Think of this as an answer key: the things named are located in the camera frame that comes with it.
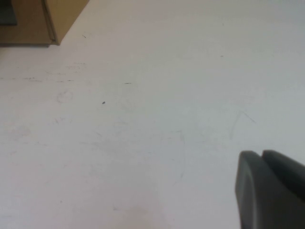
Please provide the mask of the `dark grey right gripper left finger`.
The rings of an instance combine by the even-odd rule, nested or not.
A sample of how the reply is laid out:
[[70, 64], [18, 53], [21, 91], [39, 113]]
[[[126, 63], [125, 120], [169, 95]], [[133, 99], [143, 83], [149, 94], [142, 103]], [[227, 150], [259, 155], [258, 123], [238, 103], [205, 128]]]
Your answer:
[[263, 159], [253, 151], [243, 151], [239, 155], [235, 182], [240, 224], [242, 229], [261, 227], [261, 204], [264, 175], [269, 169]]

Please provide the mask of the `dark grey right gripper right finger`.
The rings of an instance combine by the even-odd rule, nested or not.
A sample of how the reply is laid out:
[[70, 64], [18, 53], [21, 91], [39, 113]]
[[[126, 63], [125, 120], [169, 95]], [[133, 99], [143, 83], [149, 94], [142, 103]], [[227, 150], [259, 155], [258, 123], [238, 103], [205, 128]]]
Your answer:
[[265, 150], [262, 158], [290, 194], [290, 197], [284, 198], [287, 203], [280, 206], [280, 209], [286, 210], [281, 219], [288, 223], [288, 229], [303, 229], [305, 227], [305, 166], [274, 150]]

